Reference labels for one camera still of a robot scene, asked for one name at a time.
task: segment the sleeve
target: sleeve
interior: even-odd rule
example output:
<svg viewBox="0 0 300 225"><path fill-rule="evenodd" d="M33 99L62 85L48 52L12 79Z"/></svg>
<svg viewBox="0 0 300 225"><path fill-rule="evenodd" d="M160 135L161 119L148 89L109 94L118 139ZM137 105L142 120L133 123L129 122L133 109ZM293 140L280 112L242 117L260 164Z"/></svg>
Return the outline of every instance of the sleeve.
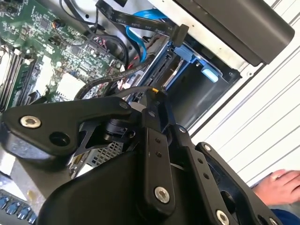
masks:
<svg viewBox="0 0 300 225"><path fill-rule="evenodd" d="M296 215L285 210L276 209L272 211L278 219L280 219L283 225L300 225L300 219Z"/></svg>

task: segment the finger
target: finger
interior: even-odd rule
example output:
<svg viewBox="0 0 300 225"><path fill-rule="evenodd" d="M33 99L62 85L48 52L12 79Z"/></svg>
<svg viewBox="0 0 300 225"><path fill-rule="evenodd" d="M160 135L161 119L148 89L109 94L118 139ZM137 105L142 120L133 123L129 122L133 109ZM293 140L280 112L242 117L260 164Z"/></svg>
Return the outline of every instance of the finger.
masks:
<svg viewBox="0 0 300 225"><path fill-rule="evenodd" d="M300 175L300 171L290 171L281 177L279 177L276 182L280 183L281 185L284 185L291 181L292 179L298 177Z"/></svg>
<svg viewBox="0 0 300 225"><path fill-rule="evenodd" d="M291 193L292 199L297 202L300 201L300 187L296 187Z"/></svg>
<svg viewBox="0 0 300 225"><path fill-rule="evenodd" d="M297 177L290 180L289 182L287 182L284 185L285 188L287 188L288 190L291 190L291 191L293 191L294 189L296 189L299 186L300 186L300 175L298 175Z"/></svg>
<svg viewBox="0 0 300 225"><path fill-rule="evenodd" d="M286 173L287 173L287 170L277 170L277 171L271 173L270 179L271 179L272 181L275 181L275 180L277 180L277 178L283 176L283 175L286 174Z"/></svg>

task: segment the silver screw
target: silver screw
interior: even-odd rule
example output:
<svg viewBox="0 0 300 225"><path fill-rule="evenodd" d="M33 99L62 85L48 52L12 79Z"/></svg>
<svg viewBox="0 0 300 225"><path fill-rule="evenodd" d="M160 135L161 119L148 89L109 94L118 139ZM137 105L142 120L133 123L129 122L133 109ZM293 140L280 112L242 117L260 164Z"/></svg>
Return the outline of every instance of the silver screw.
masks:
<svg viewBox="0 0 300 225"><path fill-rule="evenodd" d="M222 225L229 225L229 219L223 211L217 210L216 215Z"/></svg>
<svg viewBox="0 0 300 225"><path fill-rule="evenodd" d="M183 128L183 127L180 127L179 130L180 130L181 132L183 132L183 133L186 132L185 128Z"/></svg>
<svg viewBox="0 0 300 225"><path fill-rule="evenodd" d="M135 131L132 131L130 134L129 134L129 138L133 138L135 136Z"/></svg>
<svg viewBox="0 0 300 225"><path fill-rule="evenodd" d="M124 102L120 102L120 106L123 108L123 109L128 109L128 105Z"/></svg>
<svg viewBox="0 0 300 225"><path fill-rule="evenodd" d="M20 124L25 128L36 129L42 125L42 122L35 116L23 116Z"/></svg>
<svg viewBox="0 0 300 225"><path fill-rule="evenodd" d="M155 113L154 113L154 112L151 112L151 111L150 111L150 112L149 112L149 115L152 116L152 117L155 117Z"/></svg>
<svg viewBox="0 0 300 225"><path fill-rule="evenodd" d="M207 151L211 151L211 149L210 149L210 147L208 146L208 145L204 145L204 148L205 148L205 150L207 150Z"/></svg>
<svg viewBox="0 0 300 225"><path fill-rule="evenodd" d="M162 203L167 204L170 201L169 192L163 187L157 187L154 190L155 197Z"/></svg>
<svg viewBox="0 0 300 225"><path fill-rule="evenodd" d="M278 225L278 223L274 219L270 218L270 221L273 225Z"/></svg>

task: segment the green circuit board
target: green circuit board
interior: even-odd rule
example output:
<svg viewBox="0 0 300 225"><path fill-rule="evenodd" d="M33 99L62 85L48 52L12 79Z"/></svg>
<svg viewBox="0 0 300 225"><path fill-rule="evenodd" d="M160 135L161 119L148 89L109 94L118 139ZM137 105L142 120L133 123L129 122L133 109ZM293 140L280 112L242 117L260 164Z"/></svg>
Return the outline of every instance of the green circuit board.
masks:
<svg viewBox="0 0 300 225"><path fill-rule="evenodd" d="M6 108L26 104L15 98L35 91L47 95L50 102L72 100L75 91L71 89L123 68L121 61L94 40L84 46L67 45L65 42L80 45L87 37L64 24L58 28L62 41L52 27L59 18L35 0L0 0L0 9L7 10L0 13L0 37L12 49L8 55L22 58L11 70L17 74L9 74L14 83L11 93L0 96L0 101L6 99ZM3 82L2 92L7 91L5 87L8 84Z"/></svg>

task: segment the blue drive bracket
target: blue drive bracket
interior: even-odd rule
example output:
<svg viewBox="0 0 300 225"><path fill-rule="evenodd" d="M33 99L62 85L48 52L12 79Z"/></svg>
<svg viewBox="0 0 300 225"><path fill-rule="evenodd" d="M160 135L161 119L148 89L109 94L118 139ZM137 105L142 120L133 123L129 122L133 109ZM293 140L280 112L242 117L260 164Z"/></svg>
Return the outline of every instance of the blue drive bracket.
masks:
<svg viewBox="0 0 300 225"><path fill-rule="evenodd" d="M219 80L219 77L222 77L222 73L217 68L214 68L212 64L210 64L204 58L201 58L199 55L196 56L193 51L185 45L176 47L174 49L174 52L187 62L182 65L183 69L180 70L178 75L180 75L190 63L200 63L202 65L201 72L213 83L217 82Z"/></svg>

